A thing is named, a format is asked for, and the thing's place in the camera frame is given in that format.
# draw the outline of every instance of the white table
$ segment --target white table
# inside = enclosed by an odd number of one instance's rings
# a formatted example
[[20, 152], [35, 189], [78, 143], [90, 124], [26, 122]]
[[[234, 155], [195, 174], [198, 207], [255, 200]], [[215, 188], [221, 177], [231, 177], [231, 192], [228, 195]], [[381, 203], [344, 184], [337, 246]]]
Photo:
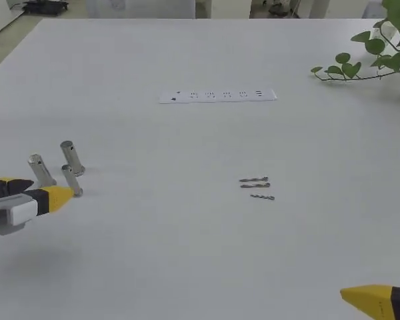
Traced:
[[[65, 184], [72, 139], [85, 194], [0, 236], [0, 320], [366, 319], [339, 290], [400, 285], [400, 103], [309, 69], [373, 23], [41, 22], [0, 65], [0, 176], [39, 152]], [[239, 188], [263, 175], [274, 202]]]

